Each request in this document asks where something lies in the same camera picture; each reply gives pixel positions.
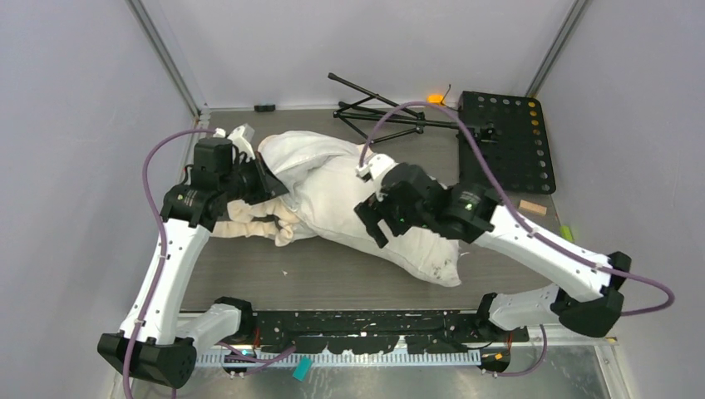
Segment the grey cream ruffled pillowcase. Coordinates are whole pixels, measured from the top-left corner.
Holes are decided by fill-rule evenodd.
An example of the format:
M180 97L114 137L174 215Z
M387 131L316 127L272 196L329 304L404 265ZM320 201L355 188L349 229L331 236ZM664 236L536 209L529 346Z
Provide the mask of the grey cream ruffled pillowcase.
M362 147L350 141L312 131L285 131L262 140L258 150L264 163L287 193L261 204L234 200L227 205L227 220L218 221L213 238L262 237L283 247L316 234L299 218L294 190L309 173L341 155L359 155Z

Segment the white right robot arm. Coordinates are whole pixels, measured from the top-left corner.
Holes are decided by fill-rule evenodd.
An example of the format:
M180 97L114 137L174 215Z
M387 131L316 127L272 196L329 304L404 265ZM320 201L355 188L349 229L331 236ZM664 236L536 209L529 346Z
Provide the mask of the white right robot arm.
M632 259L572 244L528 219L518 222L499 195L478 184L444 186L420 166L375 155L355 168L372 194L354 209L367 233L384 248L413 228L476 244L514 259L550 281L545 288L483 296L475 322L479 337L495 341L528 325L559 323L586 337L604 337L622 315L623 272Z

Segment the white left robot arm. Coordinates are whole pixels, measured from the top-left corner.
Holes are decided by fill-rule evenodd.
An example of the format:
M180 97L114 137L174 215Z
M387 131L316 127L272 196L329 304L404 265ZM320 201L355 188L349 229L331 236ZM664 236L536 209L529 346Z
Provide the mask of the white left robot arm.
M195 262L231 201L260 204L286 193L248 139L217 133L199 140L186 179L158 208L155 253L140 292L117 332L105 332L98 353L123 377L174 390L190 379L198 356L229 338L247 343L255 331L250 302L221 297L182 328L180 307Z

